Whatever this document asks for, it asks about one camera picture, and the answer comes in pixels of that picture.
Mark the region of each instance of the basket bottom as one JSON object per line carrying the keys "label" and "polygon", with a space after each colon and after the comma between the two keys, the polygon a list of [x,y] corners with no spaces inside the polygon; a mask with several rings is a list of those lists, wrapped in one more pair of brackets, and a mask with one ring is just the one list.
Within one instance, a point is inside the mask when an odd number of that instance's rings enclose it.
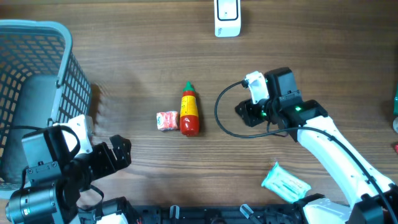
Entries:
{"label": "basket bottom", "polygon": [[[13,126],[47,127],[57,90],[56,81],[56,75],[32,75],[24,82],[14,112]],[[22,183],[22,170],[27,166],[22,137],[30,132],[32,130],[11,130],[7,137],[0,167],[0,176],[6,183]]]}

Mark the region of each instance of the wood grain surface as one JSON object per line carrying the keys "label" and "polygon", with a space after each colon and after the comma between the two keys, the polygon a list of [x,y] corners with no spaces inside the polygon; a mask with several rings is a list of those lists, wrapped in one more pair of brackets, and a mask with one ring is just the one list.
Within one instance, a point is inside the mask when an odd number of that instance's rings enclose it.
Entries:
{"label": "wood grain surface", "polygon": [[[304,100],[317,100],[357,150],[398,181],[392,145],[398,82],[398,1],[244,1],[239,37],[217,39],[213,3],[163,2],[1,6],[1,19],[58,21],[93,84],[93,143],[114,134],[132,142],[132,164],[96,181],[106,199],[134,205],[283,203],[261,187],[272,161],[308,182],[313,193],[346,203],[322,165],[291,138],[236,139],[217,126],[218,94],[250,72],[289,66]],[[179,110],[191,81],[199,95],[201,134],[156,128],[158,111]],[[220,120],[241,134],[234,107],[250,97],[236,87],[220,103]],[[80,203],[93,203],[95,194]],[[4,211],[6,201],[0,203]],[[0,222],[6,222],[0,212]]]}

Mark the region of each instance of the white and teal wrapper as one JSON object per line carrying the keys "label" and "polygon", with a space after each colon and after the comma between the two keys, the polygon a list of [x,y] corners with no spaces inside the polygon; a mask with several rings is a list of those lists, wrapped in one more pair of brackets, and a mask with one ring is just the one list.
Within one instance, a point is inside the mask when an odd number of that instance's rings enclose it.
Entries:
{"label": "white and teal wrapper", "polygon": [[281,168],[278,162],[276,162],[275,166],[269,171],[261,187],[275,192],[289,203],[294,203],[304,198],[305,194],[311,190],[309,184]]}

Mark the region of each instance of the snack package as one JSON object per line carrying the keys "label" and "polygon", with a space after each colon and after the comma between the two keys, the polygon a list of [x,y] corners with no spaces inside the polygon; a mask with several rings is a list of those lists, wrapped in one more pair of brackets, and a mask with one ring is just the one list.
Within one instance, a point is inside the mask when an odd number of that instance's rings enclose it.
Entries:
{"label": "snack package", "polygon": [[159,131],[177,130],[180,116],[177,111],[159,112],[156,114]]}
{"label": "snack package", "polygon": [[305,194],[311,189],[310,185],[281,168],[278,162],[269,171],[261,187],[275,192],[288,203],[294,203],[304,198]]}

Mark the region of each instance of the basket mesh side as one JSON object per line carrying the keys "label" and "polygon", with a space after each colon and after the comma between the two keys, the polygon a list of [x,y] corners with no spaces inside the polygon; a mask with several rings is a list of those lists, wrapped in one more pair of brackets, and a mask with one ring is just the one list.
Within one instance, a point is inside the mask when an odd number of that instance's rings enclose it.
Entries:
{"label": "basket mesh side", "polygon": [[90,83],[75,56],[71,53],[56,122],[66,123],[80,114],[87,114],[90,98]]}
{"label": "basket mesh side", "polygon": [[[0,128],[12,126],[15,110],[18,110],[18,97],[27,78],[35,74],[58,75],[64,48],[65,41],[61,34],[0,30]],[[3,156],[8,136],[9,131],[0,133],[0,157]],[[7,172],[3,170],[3,165],[1,177],[21,178],[20,172]],[[16,187],[19,186],[0,179],[1,190]]]}

